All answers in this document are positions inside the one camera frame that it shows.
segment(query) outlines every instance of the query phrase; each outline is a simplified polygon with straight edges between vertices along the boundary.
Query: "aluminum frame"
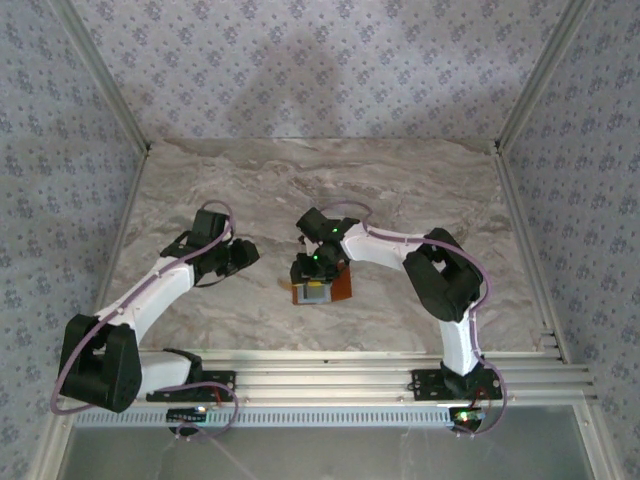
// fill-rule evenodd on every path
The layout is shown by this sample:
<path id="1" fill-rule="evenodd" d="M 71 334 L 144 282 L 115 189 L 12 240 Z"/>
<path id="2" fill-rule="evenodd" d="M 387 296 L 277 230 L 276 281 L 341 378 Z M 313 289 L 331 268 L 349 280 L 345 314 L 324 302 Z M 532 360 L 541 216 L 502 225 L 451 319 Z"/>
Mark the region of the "aluminum frame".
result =
<path id="1" fill-rule="evenodd" d="M 122 239 L 138 192 L 144 161 L 134 186 L 117 236 L 108 271 L 96 302 L 103 306 L 113 269 L 120 255 Z M 541 320 L 542 352 L 488 353 L 505 376 L 511 408 L 519 406 L 571 405 L 580 426 L 595 478 L 624 478 L 622 469 L 596 405 L 592 377 L 586 365 L 570 362 L 566 342 L 536 255 L 533 238 L 525 222 L 524 210 L 514 188 L 509 165 L 496 156 L 496 168 L 505 201 L 514 224 L 514 232 L 525 274 L 533 289 L 537 317 Z M 416 405 L 406 389 L 409 371 L 438 368 L 440 357 L 415 352 L 314 352 L 314 351 L 194 351 L 204 360 L 205 369 L 233 369 L 238 372 L 237 393 L 244 409 L 252 407 L 326 407 Z M 433 406 L 456 406 L 459 402 L 420 402 Z M 66 400 L 65 407 L 78 405 Z M 147 402 L 135 402 L 131 409 L 148 408 Z M 171 407 L 192 404 L 171 404 Z M 168 404 L 154 403 L 154 407 Z M 50 415 L 28 474 L 33 480 L 57 478 L 69 440 L 74 417 Z"/>
<path id="2" fill-rule="evenodd" d="M 515 139 L 524 128 L 533 108 L 549 83 L 551 75 L 564 57 L 592 4 L 593 0 L 569 0 L 567 2 L 544 50 L 531 70 L 516 104 L 502 126 L 498 136 L 501 154 L 509 152 Z"/>
<path id="3" fill-rule="evenodd" d="M 166 407 L 136 407 L 121 414 L 96 411 L 76 417 L 74 428 L 111 427 L 170 427 L 179 421 L 168 422 Z M 223 428 L 233 417 L 233 407 L 207 409 L 202 427 Z M 404 427 L 451 428 L 449 409 L 420 405 L 393 407 L 255 407 L 243 408 L 233 428 L 322 428 L 322 427 Z"/>
<path id="4" fill-rule="evenodd" d="M 91 34 L 82 22 L 73 2 L 71 0 L 49 0 L 49 3 L 125 134 L 139 154 L 145 153 L 148 150 L 148 141 L 111 76 L 98 47 L 91 39 Z"/>
<path id="5" fill-rule="evenodd" d="M 460 402 L 415 402 L 407 390 L 410 371 L 438 368 L 440 358 L 403 352 L 293 352 L 200 351 L 205 369 L 234 369 L 242 411 L 269 407 L 291 410 L 327 407 L 401 407 L 416 411 L 425 406 L 450 407 Z M 510 408 L 573 406 L 596 478 L 617 479 L 612 447 L 602 436 L 591 375 L 585 365 L 564 364 L 549 349 L 535 354 L 495 353 L 488 357 L 503 371 Z M 200 403 L 136 401 L 128 413 L 148 412 Z M 66 401 L 65 407 L 78 405 Z M 50 415 L 45 435 L 28 478 L 56 479 L 73 427 L 74 417 Z"/>

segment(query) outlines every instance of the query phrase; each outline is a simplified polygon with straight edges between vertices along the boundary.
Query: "marble surface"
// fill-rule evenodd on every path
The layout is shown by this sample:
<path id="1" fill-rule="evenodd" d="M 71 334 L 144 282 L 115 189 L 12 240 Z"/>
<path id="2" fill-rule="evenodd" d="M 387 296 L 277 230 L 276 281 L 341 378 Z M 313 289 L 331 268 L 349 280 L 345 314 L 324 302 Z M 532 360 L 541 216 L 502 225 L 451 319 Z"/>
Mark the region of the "marble surface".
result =
<path id="1" fill-rule="evenodd" d="M 513 230 L 492 156 L 443 140 L 181 140 L 154 144 L 108 299 L 124 293 L 188 229 L 200 204 L 233 207 L 237 236 L 261 259 L 208 289 L 192 289 L 162 315 L 151 348 L 389 350 L 441 353 L 437 321 L 409 279 L 354 263 L 354 297 L 294 306 L 288 272 L 297 219 L 339 199 L 368 203 L 372 225 L 400 232 L 448 229 L 484 262 L 495 295 L 480 314 L 485 350 L 541 348 Z M 336 214 L 359 217 L 356 207 Z"/>

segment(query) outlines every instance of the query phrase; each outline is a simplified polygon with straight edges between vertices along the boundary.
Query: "metal plate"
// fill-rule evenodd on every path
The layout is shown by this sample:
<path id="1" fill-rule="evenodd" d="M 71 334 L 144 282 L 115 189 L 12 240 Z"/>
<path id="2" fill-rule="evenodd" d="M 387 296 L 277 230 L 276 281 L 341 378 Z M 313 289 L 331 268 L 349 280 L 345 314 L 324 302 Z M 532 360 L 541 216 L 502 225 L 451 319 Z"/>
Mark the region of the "metal plate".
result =
<path id="1" fill-rule="evenodd" d="M 413 370 L 411 372 L 411 383 L 408 385 L 408 388 L 413 392 L 413 399 L 416 402 L 428 400 L 461 400 L 444 384 L 444 375 L 440 369 Z M 474 377 L 472 393 L 468 400 L 474 399 L 475 392 L 479 388 L 485 389 L 491 400 L 499 400 L 502 398 L 500 383 L 493 370 L 485 368 L 478 371 L 478 374 Z"/>
<path id="2" fill-rule="evenodd" d="M 319 409 L 294 409 L 311 415 Z M 402 407 L 396 407 L 398 414 Z M 253 408 L 243 413 L 250 415 Z M 158 427 L 74 428 L 57 480 L 590 480 L 571 407 L 513 409 L 474 439 L 448 428 L 233 428 L 217 442 Z M 251 417 L 241 420 L 251 422 Z M 212 433 L 216 427 L 206 427 Z M 235 462 L 218 445 L 229 452 Z M 247 476 L 242 465 L 253 474 Z"/>
<path id="3" fill-rule="evenodd" d="M 215 370 L 202 372 L 202 382 L 217 382 L 226 385 L 231 390 L 236 389 L 236 372 L 232 370 Z M 231 402 L 231 395 L 219 388 L 218 395 L 223 402 Z M 147 402 L 156 403 L 184 403 L 184 402 L 215 402 L 218 397 L 213 388 L 193 388 L 191 390 L 181 390 L 178 392 L 155 392 L 147 395 Z"/>
<path id="4" fill-rule="evenodd" d="M 78 415 L 74 428 L 167 427 L 179 420 L 167 421 L 168 412 L 180 409 L 162 407 L 131 408 L 121 414 L 107 411 Z M 233 415 L 233 408 L 209 409 L 192 421 L 204 427 L 223 427 Z M 394 407 L 247 407 L 242 408 L 234 428 L 260 427 L 450 427 L 449 409 L 429 405 Z"/>

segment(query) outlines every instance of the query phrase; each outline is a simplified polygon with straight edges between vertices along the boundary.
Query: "pink cable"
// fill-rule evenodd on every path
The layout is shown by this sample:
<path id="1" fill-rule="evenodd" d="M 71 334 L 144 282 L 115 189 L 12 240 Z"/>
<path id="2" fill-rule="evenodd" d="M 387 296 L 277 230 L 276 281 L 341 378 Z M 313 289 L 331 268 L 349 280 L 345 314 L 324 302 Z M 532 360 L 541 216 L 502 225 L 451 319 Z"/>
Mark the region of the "pink cable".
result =
<path id="1" fill-rule="evenodd" d="M 51 399 L 49 400 L 49 407 L 51 408 L 51 411 L 54 414 L 71 415 L 73 413 L 83 412 L 85 410 L 89 410 L 90 408 L 94 407 L 94 405 L 87 404 L 87 405 L 82 405 L 80 407 L 62 410 L 58 408 L 58 397 L 60 396 L 60 390 L 62 390 L 62 386 L 64 385 L 64 382 L 67 379 L 69 372 L 71 371 L 71 367 L 73 366 L 73 363 L 80 356 L 80 353 L 91 341 L 91 339 L 100 331 L 100 329 L 102 329 L 107 323 L 109 323 L 110 320 L 112 320 L 118 314 L 118 309 L 127 308 L 131 304 L 131 302 L 133 302 L 138 296 L 140 296 L 142 292 L 144 292 L 147 288 L 149 288 L 149 286 L 152 285 L 164 273 L 168 272 L 176 265 L 185 263 L 186 261 L 191 260 L 192 258 L 197 257 L 198 255 L 202 255 L 203 253 L 208 252 L 213 247 L 215 247 L 220 242 L 222 242 L 224 237 L 226 237 L 230 232 L 232 232 L 235 229 L 235 219 L 233 217 L 233 211 L 231 210 L 231 207 L 227 203 L 220 200 L 209 200 L 204 204 L 202 204 L 200 208 L 204 208 L 207 205 L 211 205 L 212 203 L 222 205 L 229 212 L 229 221 L 224 231 L 220 234 L 218 238 L 213 240 L 208 245 L 205 245 L 201 249 L 196 250 L 195 252 L 192 252 L 189 255 L 185 255 L 184 257 L 175 259 L 173 262 L 170 262 L 164 267 L 162 267 L 156 275 L 152 275 L 149 278 L 147 278 L 147 280 L 141 283 L 140 286 L 138 286 L 138 288 L 136 288 L 133 292 L 131 292 L 131 294 L 128 295 L 127 298 L 125 298 L 124 301 L 120 305 L 118 305 L 118 307 L 115 310 L 111 311 L 110 313 L 105 315 L 102 319 L 100 319 L 100 321 L 91 330 L 89 330 L 89 332 L 84 337 L 82 337 L 82 340 L 78 342 L 78 345 L 76 345 L 76 348 L 74 348 L 73 351 L 71 352 L 71 355 L 69 355 L 69 358 L 67 359 L 67 362 L 64 364 L 64 367 L 62 367 L 62 370 L 60 371 L 60 375 L 58 376 L 56 383 L 53 387 L 53 392 L 51 393 Z"/>
<path id="2" fill-rule="evenodd" d="M 476 267 L 478 269 L 478 271 L 480 272 L 480 274 L 482 275 L 482 277 L 484 278 L 484 281 L 486 282 L 487 286 L 486 286 L 486 290 L 484 292 L 484 295 L 482 296 L 482 298 L 476 302 L 476 304 L 471 307 L 471 309 L 469 310 L 469 330 L 470 330 L 470 335 L 471 335 L 471 348 L 473 349 L 473 354 L 475 355 L 476 359 L 478 360 L 478 362 L 485 368 L 488 368 L 490 370 L 492 370 L 496 376 L 498 377 L 498 380 L 500 382 L 500 391 L 502 393 L 502 407 L 500 408 L 500 412 L 498 414 L 498 418 L 496 418 L 495 422 L 493 422 L 489 427 L 485 428 L 484 430 L 480 431 L 480 432 L 471 432 L 471 430 L 468 430 L 466 428 L 460 428 L 461 431 L 466 431 L 466 433 L 470 433 L 471 435 L 480 435 L 482 433 L 487 433 L 491 430 L 493 430 L 502 420 L 502 417 L 504 416 L 504 413 L 507 409 L 507 384 L 504 380 L 504 377 L 502 375 L 502 372 L 500 372 L 500 370 L 498 369 L 498 367 L 496 367 L 493 363 L 489 362 L 488 360 L 485 360 L 484 358 L 482 358 L 482 355 L 480 354 L 480 346 L 478 343 L 478 326 L 476 324 L 476 312 L 478 311 L 478 309 L 480 309 L 480 307 L 482 307 L 487 300 L 489 299 L 489 297 L 492 295 L 493 293 L 493 283 L 491 282 L 491 276 L 489 275 L 489 272 L 487 271 L 486 268 L 484 268 L 484 266 L 478 261 L 476 260 L 472 255 L 469 255 L 467 252 L 465 252 L 464 250 L 454 246 L 454 245 L 450 245 L 446 242 L 441 242 L 438 240 L 431 240 L 429 238 L 403 238 L 403 237 L 395 237 L 395 236 L 391 236 L 391 235 L 384 235 L 381 233 L 377 233 L 374 232 L 372 230 L 369 230 L 369 225 L 367 224 L 367 221 L 369 220 L 369 218 L 373 215 L 373 209 L 362 202 L 358 202 L 358 201 L 354 201 L 354 200 L 343 200 L 343 201 L 339 201 L 339 202 L 333 202 L 330 203 L 328 205 L 325 205 L 324 207 L 322 207 L 320 209 L 320 211 L 326 211 L 329 208 L 333 208 L 333 207 L 337 207 L 340 205 L 356 205 L 358 207 L 364 208 L 367 211 L 367 214 L 364 216 L 364 218 L 362 219 L 362 228 L 364 229 L 365 232 L 367 232 L 368 235 L 371 235 L 374 238 L 379 238 L 380 240 L 385 240 L 387 242 L 396 242 L 396 243 L 422 243 L 422 244 L 426 244 L 426 245 L 433 245 L 434 247 L 439 247 L 439 248 L 444 248 L 445 250 L 449 250 L 450 252 L 456 253 L 458 255 L 460 255 L 462 258 L 468 260 L 470 263 L 473 264 L 474 267 Z"/>

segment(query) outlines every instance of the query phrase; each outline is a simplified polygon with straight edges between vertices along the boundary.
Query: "patterned wallpaper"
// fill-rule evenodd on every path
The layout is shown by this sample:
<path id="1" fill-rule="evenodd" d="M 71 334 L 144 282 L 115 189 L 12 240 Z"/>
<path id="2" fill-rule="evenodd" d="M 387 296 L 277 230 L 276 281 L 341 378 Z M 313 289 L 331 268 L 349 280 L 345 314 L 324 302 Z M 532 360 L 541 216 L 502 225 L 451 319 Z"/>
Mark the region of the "patterned wallpaper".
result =
<path id="1" fill-rule="evenodd" d="M 566 0 L 75 0 L 145 135 L 497 137 Z"/>
<path id="2" fill-rule="evenodd" d="M 66 321 L 90 311 L 137 157 L 47 2 L 0 2 L 0 479 L 36 447 Z"/>
<path id="3" fill-rule="evenodd" d="M 640 3 L 596 0 L 509 154 L 575 361 L 640 478 Z"/>

